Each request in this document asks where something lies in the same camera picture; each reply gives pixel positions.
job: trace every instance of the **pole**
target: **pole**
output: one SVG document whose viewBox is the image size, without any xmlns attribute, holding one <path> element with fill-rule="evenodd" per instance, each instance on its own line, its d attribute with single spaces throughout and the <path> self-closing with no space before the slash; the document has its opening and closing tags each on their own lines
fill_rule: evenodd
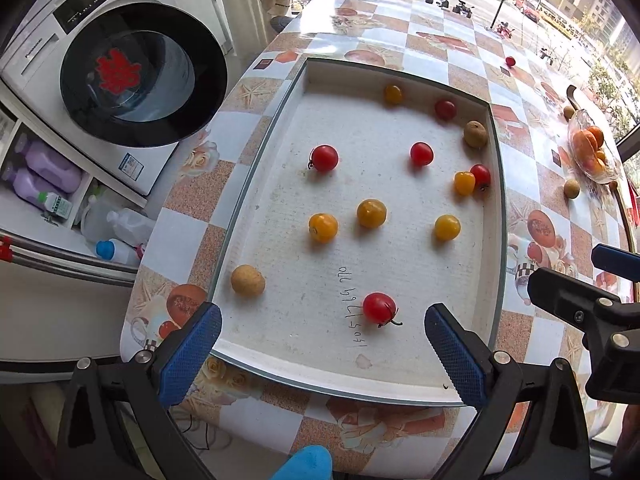
<svg viewBox="0 0 640 480">
<path fill-rule="evenodd" d="M 502 8 L 502 4 L 505 0 L 500 0 L 500 5 L 498 5 L 498 10 L 495 11 L 494 20 L 491 22 L 491 28 L 494 28 L 495 20 L 498 19 L 498 14 L 500 14 L 500 9 Z"/>
</svg>

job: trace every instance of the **table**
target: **table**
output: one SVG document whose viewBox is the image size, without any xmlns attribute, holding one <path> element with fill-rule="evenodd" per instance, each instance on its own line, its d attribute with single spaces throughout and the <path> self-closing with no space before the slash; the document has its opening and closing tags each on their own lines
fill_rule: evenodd
<svg viewBox="0 0 640 480">
<path fill-rule="evenodd" d="M 569 82 L 535 53 L 501 40 L 478 23 L 411 0 L 313 0 L 258 56 L 199 133 L 200 144 L 181 168 L 162 208 L 130 299 L 121 338 L 123 359 L 130 359 L 145 343 L 157 345 L 173 326 L 171 319 L 181 325 L 206 296 L 249 166 L 308 56 L 386 66 L 448 84 L 491 104 L 508 214 L 508 275 L 495 347 L 535 364 L 566 358 L 576 373 L 590 435 L 605 428 L 614 406 L 584 392 L 590 362 L 581 333 L 530 304 L 526 295 L 532 263 L 527 251 L 533 244 L 543 254 L 542 265 L 632 301 L 630 282 L 591 264 L 591 248 L 597 243 L 628 246 L 609 188 L 580 176 L 563 147 L 567 124 L 562 108 L 568 103 L 564 95 Z M 517 65 L 507 70 L 505 56 L 513 56 Z M 615 152 L 608 124 L 598 125 Z M 571 202 L 562 194 L 569 176 L 578 178 L 582 187 Z M 624 176 L 619 184 L 625 208 L 630 208 Z M 537 244 L 538 229 L 554 231 L 556 243 Z M 392 478 L 428 478 L 475 415 L 468 406 L 390 406 L 312 394 L 213 356 L 183 406 L 270 449 L 293 453 L 308 444 L 322 444 L 331 452 L 336 470 Z M 525 412 L 526 407 L 518 405 L 489 472 L 504 465 Z"/>
</svg>

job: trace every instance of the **yellow cherry tomato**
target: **yellow cherry tomato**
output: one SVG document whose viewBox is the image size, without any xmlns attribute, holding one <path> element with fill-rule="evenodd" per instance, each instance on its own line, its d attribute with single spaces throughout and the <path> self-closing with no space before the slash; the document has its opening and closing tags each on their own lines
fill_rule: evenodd
<svg viewBox="0 0 640 480">
<path fill-rule="evenodd" d="M 392 105 L 399 105 L 404 99 L 402 89 L 396 85 L 387 85 L 385 87 L 385 101 Z"/>
<path fill-rule="evenodd" d="M 386 207 L 375 198 L 363 200 L 358 206 L 358 222 L 369 229 L 380 227 L 386 220 Z"/>
<path fill-rule="evenodd" d="M 474 192 L 476 187 L 476 176 L 470 171 L 459 171 L 453 178 L 453 186 L 458 194 L 469 196 Z"/>
<path fill-rule="evenodd" d="M 460 222 L 453 215 L 442 215 L 436 220 L 433 230 L 439 240 L 448 242 L 460 234 Z"/>
<path fill-rule="evenodd" d="M 309 219 L 309 234 L 316 242 L 328 243 L 338 234 L 338 221 L 329 213 L 316 213 Z"/>
</svg>

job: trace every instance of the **purple detergent bottle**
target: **purple detergent bottle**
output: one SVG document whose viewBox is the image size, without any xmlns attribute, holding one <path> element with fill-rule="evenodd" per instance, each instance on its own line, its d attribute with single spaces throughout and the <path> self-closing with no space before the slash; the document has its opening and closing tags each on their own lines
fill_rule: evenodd
<svg viewBox="0 0 640 480">
<path fill-rule="evenodd" d="M 10 162 L 7 163 L 1 178 L 13 184 L 17 196 L 32 203 L 38 209 L 44 210 L 45 208 L 44 204 L 38 200 L 38 195 L 43 191 L 46 193 L 57 193 L 62 197 L 66 196 L 53 184 L 34 175 L 27 168 L 16 170 Z"/>
<path fill-rule="evenodd" d="M 14 151 L 23 154 L 29 168 L 62 191 L 73 193 L 80 186 L 80 169 L 41 140 L 32 142 L 22 133 Z"/>
</svg>

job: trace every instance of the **red scooter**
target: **red scooter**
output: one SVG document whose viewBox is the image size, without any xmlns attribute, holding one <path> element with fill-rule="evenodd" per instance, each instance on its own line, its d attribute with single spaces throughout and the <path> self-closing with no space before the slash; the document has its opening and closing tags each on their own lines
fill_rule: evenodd
<svg viewBox="0 0 640 480">
<path fill-rule="evenodd" d="M 511 39 L 512 29 L 509 28 L 509 22 L 500 22 L 495 31 L 502 36 L 504 40 Z"/>
</svg>

